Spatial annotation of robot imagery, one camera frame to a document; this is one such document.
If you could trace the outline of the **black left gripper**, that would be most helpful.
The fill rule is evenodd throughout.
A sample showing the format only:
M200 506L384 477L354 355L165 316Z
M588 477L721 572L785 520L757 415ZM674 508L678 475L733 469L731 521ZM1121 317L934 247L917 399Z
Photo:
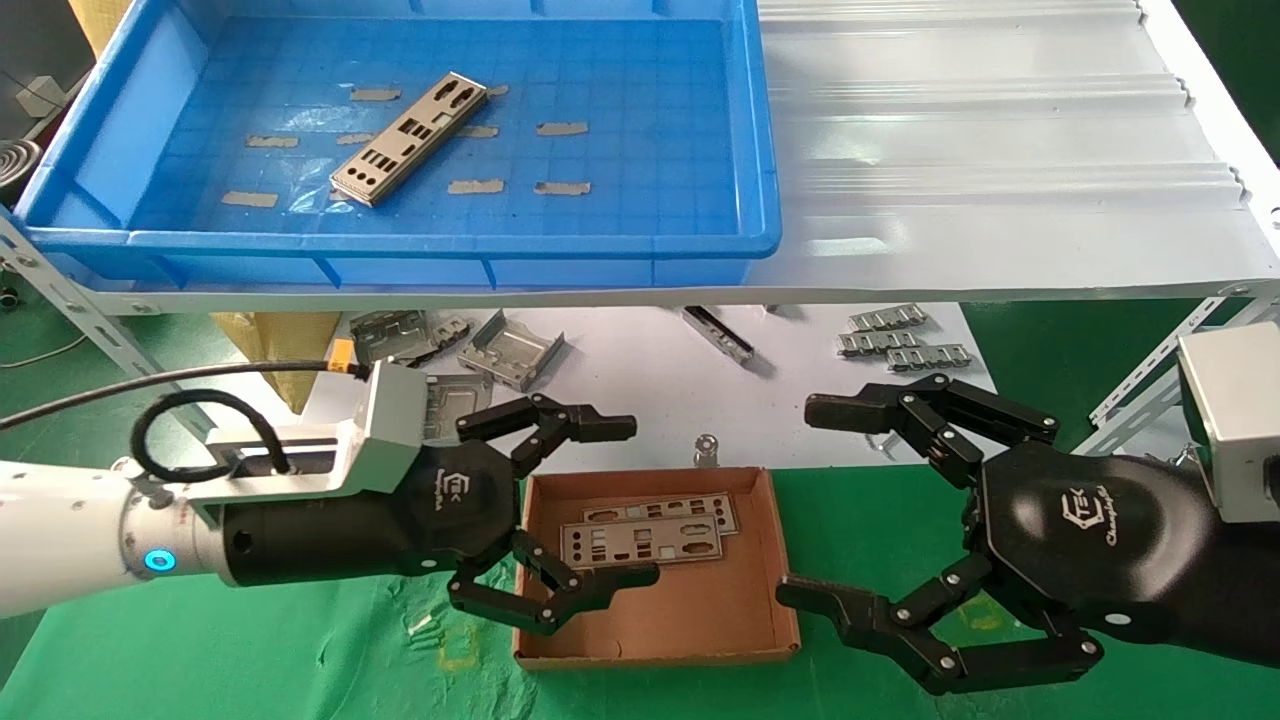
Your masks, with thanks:
M489 442L530 428L508 455ZM575 570L517 524L517 479L566 442L622 442L634 415L602 415L545 395L511 400L457 420L462 445L422 448L389 493L225 506L223 546L242 587L357 577L454 571L453 609L538 635L611 606L621 591L654 585L657 562ZM495 589L477 578L511 555L547 588L544 600Z

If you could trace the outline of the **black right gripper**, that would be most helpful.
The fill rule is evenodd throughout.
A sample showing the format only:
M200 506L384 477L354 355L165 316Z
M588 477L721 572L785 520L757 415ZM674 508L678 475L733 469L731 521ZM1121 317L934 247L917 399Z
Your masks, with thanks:
M1059 452L1056 418L942 373L810 395L804 421L895 433L952 487L975 487L972 546L991 561L968 555L899 601L795 575L776 587L778 603L828 619L844 646L893 660L929 694L1074 682L1105 656L1082 629L1277 666L1277 525L1224 521L1198 471ZM1012 448L984 462L964 430ZM988 582L1044 637L956 647L933 634Z

